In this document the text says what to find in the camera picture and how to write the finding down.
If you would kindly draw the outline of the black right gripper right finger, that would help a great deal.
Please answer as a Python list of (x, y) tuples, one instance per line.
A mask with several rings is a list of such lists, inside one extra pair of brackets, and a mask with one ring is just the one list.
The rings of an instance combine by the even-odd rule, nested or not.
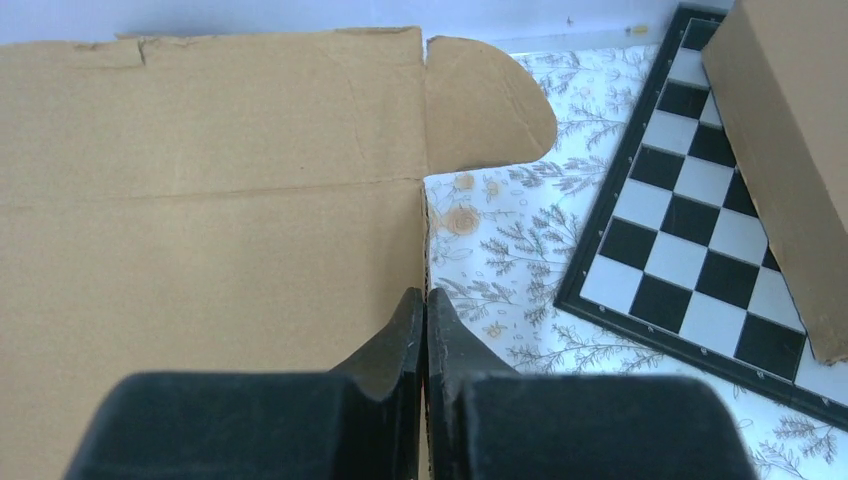
[(752, 479), (725, 404), (673, 375), (520, 374), (458, 318), (426, 304), (434, 479)]

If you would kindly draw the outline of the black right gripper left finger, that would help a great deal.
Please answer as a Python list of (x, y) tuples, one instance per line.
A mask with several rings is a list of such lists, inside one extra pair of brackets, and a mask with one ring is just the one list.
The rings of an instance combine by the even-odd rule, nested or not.
[(95, 412), (69, 479), (415, 479), (424, 299), (324, 372), (141, 372)]

